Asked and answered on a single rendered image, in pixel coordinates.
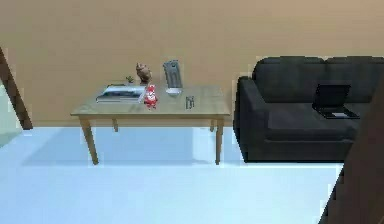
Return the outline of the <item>light wooden table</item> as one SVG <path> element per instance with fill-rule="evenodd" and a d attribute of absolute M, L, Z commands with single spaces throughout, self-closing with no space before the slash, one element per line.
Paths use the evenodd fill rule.
<path fill-rule="evenodd" d="M 158 90 L 156 94 L 159 101 L 155 109 L 148 109 L 144 102 L 103 104 L 88 100 L 71 113 L 79 119 L 92 163 L 99 163 L 91 130 L 93 120 L 111 120 L 115 131 L 118 131 L 119 120 L 209 120 L 210 131 L 216 131 L 215 164 L 219 165 L 224 121 L 230 116 L 222 90 L 217 86 L 191 86 L 177 96 L 168 95 L 166 90 Z M 186 108 L 187 96 L 194 97 L 192 109 Z"/>

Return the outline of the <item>grey upright sculpture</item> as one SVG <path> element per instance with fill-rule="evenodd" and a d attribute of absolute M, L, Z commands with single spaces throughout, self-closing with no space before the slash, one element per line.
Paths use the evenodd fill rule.
<path fill-rule="evenodd" d="M 182 88 L 181 73 L 177 60 L 163 63 L 164 73 L 169 88 Z"/>

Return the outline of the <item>red white bottle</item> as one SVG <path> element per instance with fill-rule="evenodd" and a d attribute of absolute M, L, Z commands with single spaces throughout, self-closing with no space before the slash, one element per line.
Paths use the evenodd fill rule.
<path fill-rule="evenodd" d="M 156 87 L 154 85 L 149 85 L 146 89 L 144 104 L 147 106 L 148 109 L 156 108 L 158 99 L 155 90 Z"/>

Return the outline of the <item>brown figurine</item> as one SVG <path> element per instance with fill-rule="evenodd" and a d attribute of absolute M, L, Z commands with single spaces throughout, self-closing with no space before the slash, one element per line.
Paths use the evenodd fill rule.
<path fill-rule="evenodd" d="M 148 84 L 152 79 L 152 72 L 146 64 L 137 63 L 136 73 L 142 84 Z"/>

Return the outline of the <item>black sofa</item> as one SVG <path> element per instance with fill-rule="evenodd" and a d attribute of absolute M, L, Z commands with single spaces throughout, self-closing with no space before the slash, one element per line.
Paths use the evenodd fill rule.
<path fill-rule="evenodd" d="M 384 78 L 384 57 L 277 56 L 237 81 L 233 130 L 246 162 L 341 163 Z M 330 119 L 314 109 L 320 86 L 349 89 Z"/>

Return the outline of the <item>black laptop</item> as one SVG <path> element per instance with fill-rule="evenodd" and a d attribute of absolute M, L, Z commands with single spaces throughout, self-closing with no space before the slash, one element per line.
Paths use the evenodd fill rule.
<path fill-rule="evenodd" d="M 319 84 L 312 108 L 326 119 L 359 119 L 359 115 L 344 106 L 349 89 L 350 85 Z"/>

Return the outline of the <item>dark brown wooden furniture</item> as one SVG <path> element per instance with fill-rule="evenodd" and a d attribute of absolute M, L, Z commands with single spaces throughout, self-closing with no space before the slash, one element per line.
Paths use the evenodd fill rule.
<path fill-rule="evenodd" d="M 384 78 L 318 224 L 384 224 Z"/>

